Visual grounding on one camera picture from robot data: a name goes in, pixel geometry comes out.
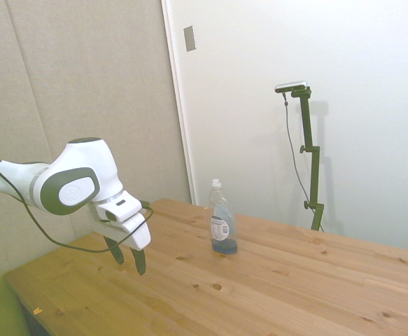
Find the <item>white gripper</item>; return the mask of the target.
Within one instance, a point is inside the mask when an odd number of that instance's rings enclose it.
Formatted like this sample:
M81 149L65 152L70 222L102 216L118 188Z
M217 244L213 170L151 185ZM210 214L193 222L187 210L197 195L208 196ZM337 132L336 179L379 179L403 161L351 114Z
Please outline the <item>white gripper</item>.
M104 236L106 245L117 264L122 265L124 255L118 242L131 247L136 270L139 275L146 272L146 255L144 248L151 241L148 225L145 223L145 211L140 204L128 206L116 203L97 204L90 202L88 205L92 216L92 228Z

